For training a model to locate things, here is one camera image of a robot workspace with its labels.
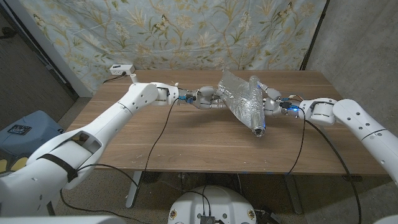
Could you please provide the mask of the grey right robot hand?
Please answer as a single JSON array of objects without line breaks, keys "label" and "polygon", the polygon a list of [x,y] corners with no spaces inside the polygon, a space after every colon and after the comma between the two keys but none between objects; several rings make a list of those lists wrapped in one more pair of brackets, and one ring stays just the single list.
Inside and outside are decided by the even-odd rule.
[{"label": "grey right robot hand", "polygon": [[267,95],[267,97],[263,99],[264,114],[266,116],[278,117],[288,115],[288,109],[280,105],[282,103],[282,95],[279,91],[261,82],[257,82],[257,85]]}]

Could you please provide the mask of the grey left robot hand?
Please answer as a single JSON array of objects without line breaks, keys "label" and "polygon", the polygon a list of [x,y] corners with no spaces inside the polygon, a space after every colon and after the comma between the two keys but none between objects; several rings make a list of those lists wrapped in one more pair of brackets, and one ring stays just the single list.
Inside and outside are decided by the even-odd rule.
[{"label": "grey left robot hand", "polygon": [[193,106],[200,110],[227,108],[226,103],[221,98],[223,93],[212,86],[203,86],[195,90],[193,95],[196,97]]}]

